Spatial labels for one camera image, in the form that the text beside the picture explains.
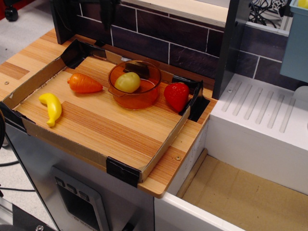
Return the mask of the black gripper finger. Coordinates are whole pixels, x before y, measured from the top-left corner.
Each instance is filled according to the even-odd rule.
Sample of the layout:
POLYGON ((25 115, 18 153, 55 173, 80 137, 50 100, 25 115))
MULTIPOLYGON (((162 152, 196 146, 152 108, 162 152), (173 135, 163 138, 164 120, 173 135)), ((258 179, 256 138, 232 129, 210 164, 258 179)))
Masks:
POLYGON ((100 0, 100 16, 105 30, 110 30, 111 25, 115 20, 116 6, 119 3, 119 0, 100 0))

